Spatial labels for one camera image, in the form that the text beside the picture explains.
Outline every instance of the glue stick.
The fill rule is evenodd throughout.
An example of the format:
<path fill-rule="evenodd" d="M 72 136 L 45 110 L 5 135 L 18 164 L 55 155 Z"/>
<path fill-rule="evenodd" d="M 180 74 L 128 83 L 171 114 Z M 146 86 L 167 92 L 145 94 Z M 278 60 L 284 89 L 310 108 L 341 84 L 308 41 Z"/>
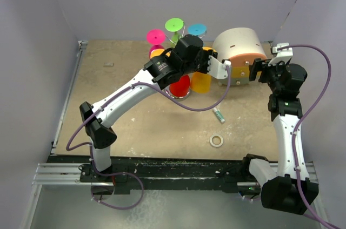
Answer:
<path fill-rule="evenodd" d="M 217 109 L 216 107 L 212 109 L 212 111 L 215 113 L 215 115 L 217 116 L 218 120 L 220 120 L 221 124 L 225 123 L 225 119 L 223 118 L 223 116 L 221 115 L 219 109 Z"/>

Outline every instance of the gray floor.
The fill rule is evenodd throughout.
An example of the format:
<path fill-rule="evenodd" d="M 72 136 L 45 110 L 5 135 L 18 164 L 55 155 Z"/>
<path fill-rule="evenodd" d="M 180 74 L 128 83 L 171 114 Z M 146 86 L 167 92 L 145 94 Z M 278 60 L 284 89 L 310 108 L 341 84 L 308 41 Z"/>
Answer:
<path fill-rule="evenodd" d="M 112 196 L 109 204 L 131 204 L 139 191 Z M 320 228 L 305 217 L 264 209 L 260 201 L 216 191 L 146 191 L 139 206 L 113 210 L 90 201 L 89 186 L 45 186 L 32 229 L 66 228 Z"/>

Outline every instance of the metal frame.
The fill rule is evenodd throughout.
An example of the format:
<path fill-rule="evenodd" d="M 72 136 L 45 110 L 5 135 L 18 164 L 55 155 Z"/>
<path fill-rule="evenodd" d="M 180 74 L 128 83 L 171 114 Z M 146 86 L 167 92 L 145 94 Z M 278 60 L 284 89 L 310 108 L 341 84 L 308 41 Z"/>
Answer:
<path fill-rule="evenodd" d="M 79 72 L 79 68 L 82 62 L 82 59 L 84 58 L 85 51 L 88 45 L 88 41 L 80 41 L 79 43 L 79 51 L 77 54 L 77 62 L 76 66 L 74 69 L 73 77 L 70 83 L 68 95 L 65 100 L 65 104 L 63 106 L 63 110 L 61 113 L 61 117 L 59 120 L 59 125 L 57 128 L 57 132 L 55 135 L 54 143 L 52 145 L 51 149 L 51 156 L 57 157 L 55 155 L 55 149 L 58 143 L 59 135 L 61 132 L 61 127 L 64 122 L 66 110 L 68 107 L 68 103 L 70 100 L 70 97 L 73 92 L 74 84 Z M 36 173 L 34 176 L 34 180 L 32 182 L 32 190 L 29 198 L 29 203 L 26 209 L 26 213 L 24 214 L 24 218 L 22 220 L 21 229 L 30 229 L 32 220 L 35 215 L 37 203 L 39 200 L 39 196 L 41 193 L 42 186 L 46 185 L 54 185 L 54 186 L 62 186 L 62 185 L 75 185 L 75 186 L 87 186 L 87 185 L 93 185 L 93 186 L 100 186 L 100 185 L 109 185 L 112 186 L 112 183 L 110 182 L 93 182 L 93 183 L 82 183 L 80 182 L 80 177 L 81 177 L 81 171 L 79 170 L 79 166 L 82 165 L 83 163 L 72 163 L 74 161 L 82 160 L 83 157 L 81 156 L 68 156 L 71 158 L 71 163 L 40 163 L 37 166 Z M 277 163 L 271 163 L 270 166 L 277 171 Z M 318 182 L 317 180 L 317 175 L 316 171 L 314 168 L 314 165 L 312 163 L 306 164 L 309 175 L 310 175 L 310 180 L 312 182 Z M 237 186 L 242 187 L 242 186 L 256 186 L 256 182 L 238 182 Z M 314 201 L 314 207 L 316 209 L 317 214 L 323 218 L 325 221 L 328 221 L 327 214 L 325 212 L 322 200 L 320 195 L 317 196 L 317 198 Z"/>

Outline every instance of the wooden table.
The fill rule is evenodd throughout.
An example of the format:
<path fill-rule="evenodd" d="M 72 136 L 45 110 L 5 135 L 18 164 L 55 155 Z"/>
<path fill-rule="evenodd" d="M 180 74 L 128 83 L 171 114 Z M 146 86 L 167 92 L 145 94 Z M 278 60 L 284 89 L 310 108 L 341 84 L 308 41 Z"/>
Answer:
<path fill-rule="evenodd" d="M 97 102 L 128 82 L 148 61 L 150 45 L 142 41 L 90 41 L 82 59 L 74 89 L 58 138 L 56 154 L 88 155 L 87 146 L 67 152 L 68 139 L 81 123 L 79 105 Z M 104 66 L 112 62 L 114 66 Z M 225 90 L 215 79 L 209 93 L 191 95 L 182 103 L 206 107 Z M 277 160 L 275 130 L 267 103 L 270 89 L 252 82 L 231 87 L 219 105 L 225 118 L 221 124 L 214 113 L 190 112 L 160 94 L 152 95 L 125 113 L 113 126 L 118 139 L 112 156 L 143 156 L 198 159 L 242 159 L 247 153 Z M 210 136 L 220 134 L 224 144 L 215 148 Z M 72 145 L 88 141 L 84 129 Z"/>

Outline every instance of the blue disc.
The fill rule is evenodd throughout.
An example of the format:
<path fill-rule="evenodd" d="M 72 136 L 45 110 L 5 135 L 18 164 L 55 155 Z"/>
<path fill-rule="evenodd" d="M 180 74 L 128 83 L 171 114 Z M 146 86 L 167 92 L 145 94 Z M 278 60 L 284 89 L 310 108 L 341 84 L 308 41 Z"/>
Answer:
<path fill-rule="evenodd" d="M 193 25 L 189 26 L 189 28 L 188 28 L 189 34 L 194 35 L 194 36 L 200 36 L 200 35 L 204 34 L 206 31 L 207 31 L 207 27 L 202 23 L 193 24 Z"/>

